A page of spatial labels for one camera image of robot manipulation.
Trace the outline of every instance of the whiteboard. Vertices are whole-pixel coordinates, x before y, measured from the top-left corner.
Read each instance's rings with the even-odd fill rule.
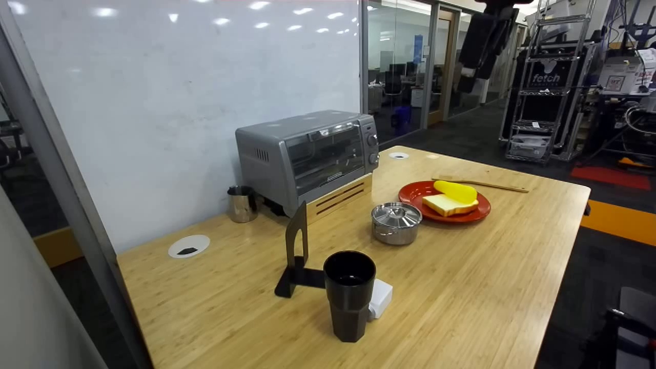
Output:
[[[117,253],[226,212],[235,128],[361,106],[357,0],[19,5]]]

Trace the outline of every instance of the plate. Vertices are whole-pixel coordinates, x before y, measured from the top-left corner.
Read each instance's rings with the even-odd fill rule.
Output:
[[[475,221],[482,221],[492,212],[490,200],[478,193],[478,207],[474,212],[442,218],[440,214],[425,206],[423,196],[428,196],[428,195],[439,195],[439,190],[432,186],[432,181],[407,182],[401,190],[398,190],[398,199],[401,202],[410,202],[419,207],[425,218],[442,221],[442,224],[475,224]]]

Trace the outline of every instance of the wooden tabletop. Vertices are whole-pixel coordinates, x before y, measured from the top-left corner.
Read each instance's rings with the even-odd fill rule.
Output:
[[[414,181],[485,181],[492,214],[474,226],[425,221],[414,244],[371,239],[369,212]],[[589,200],[589,188],[410,148],[381,151],[371,199],[309,226],[309,262],[361,250],[394,285],[386,313],[346,344],[332,334],[325,292],[273,296],[285,268],[285,221],[219,215],[119,256],[156,366],[533,366]],[[174,261],[168,245],[211,245]]]

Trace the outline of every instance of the metal bowl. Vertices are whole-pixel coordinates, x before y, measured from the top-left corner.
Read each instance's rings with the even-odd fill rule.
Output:
[[[423,212],[407,202],[383,202],[371,210],[371,234],[376,239],[392,245],[414,242],[417,227],[423,224]]]

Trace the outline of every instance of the toaster oven window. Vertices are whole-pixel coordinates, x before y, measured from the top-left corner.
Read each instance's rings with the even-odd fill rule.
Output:
[[[332,128],[288,141],[300,195],[364,166],[359,128]]]

